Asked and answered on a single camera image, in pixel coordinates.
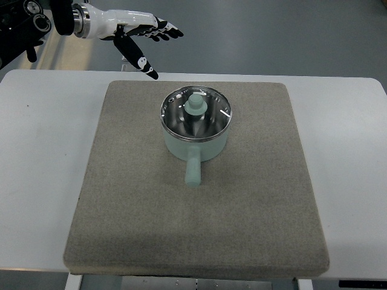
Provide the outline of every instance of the gray floor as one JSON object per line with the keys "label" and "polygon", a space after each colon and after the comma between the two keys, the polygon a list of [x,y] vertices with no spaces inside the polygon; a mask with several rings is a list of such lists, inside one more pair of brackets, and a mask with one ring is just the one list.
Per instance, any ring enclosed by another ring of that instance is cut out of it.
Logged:
{"label": "gray floor", "polygon": [[[135,38],[158,72],[372,77],[387,91],[387,9],[381,0],[91,3],[102,10],[148,11],[185,34],[159,43]],[[0,80],[15,68],[120,71],[122,67],[121,54],[111,42],[60,37],[55,31],[37,53],[37,63],[31,65],[21,55],[0,71]],[[65,273],[0,271],[0,289],[64,289],[66,277]],[[91,276],[82,289],[102,289],[97,285],[114,289],[121,287],[121,281]],[[338,289],[338,282],[314,281],[314,288]]]}

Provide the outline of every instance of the saucepan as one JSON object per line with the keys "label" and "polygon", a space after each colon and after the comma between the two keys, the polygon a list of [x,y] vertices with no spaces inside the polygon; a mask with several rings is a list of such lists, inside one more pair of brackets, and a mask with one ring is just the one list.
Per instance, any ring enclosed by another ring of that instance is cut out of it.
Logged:
{"label": "saucepan", "polygon": [[201,183],[201,162],[226,145],[231,117],[229,101],[212,88],[185,86],[165,98],[160,110],[164,141],[171,154],[187,161],[189,187]]}

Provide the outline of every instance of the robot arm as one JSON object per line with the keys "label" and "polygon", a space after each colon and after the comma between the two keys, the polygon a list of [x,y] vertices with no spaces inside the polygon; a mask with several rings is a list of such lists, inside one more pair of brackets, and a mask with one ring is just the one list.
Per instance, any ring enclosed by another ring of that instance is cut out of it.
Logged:
{"label": "robot arm", "polygon": [[53,12],[59,34],[113,40],[134,67],[153,79],[158,78],[157,73],[131,36],[144,36],[154,41],[183,36],[168,21],[145,12],[101,11],[89,3],[72,4],[71,0],[0,0],[0,69],[24,51],[30,61],[36,61],[34,47],[42,43],[40,39],[51,29],[43,8]]}

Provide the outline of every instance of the cylindrical knob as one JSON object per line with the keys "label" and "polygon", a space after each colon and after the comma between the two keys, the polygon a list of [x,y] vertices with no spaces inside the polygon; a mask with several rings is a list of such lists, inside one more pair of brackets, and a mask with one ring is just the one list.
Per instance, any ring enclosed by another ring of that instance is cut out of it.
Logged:
{"label": "cylindrical knob", "polygon": [[203,96],[192,94],[184,104],[184,109],[193,116],[203,115],[207,111],[207,103],[203,100]]}

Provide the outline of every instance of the gray felt mat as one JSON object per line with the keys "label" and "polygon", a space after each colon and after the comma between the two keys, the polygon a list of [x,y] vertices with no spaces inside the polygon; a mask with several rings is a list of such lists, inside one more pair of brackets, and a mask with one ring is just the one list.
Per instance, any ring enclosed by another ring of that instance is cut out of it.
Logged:
{"label": "gray felt mat", "polygon": [[[204,85],[232,105],[229,139],[184,184],[160,106]],[[315,277],[329,258],[286,87],[280,83],[109,85],[64,262],[74,274],[254,280]]]}

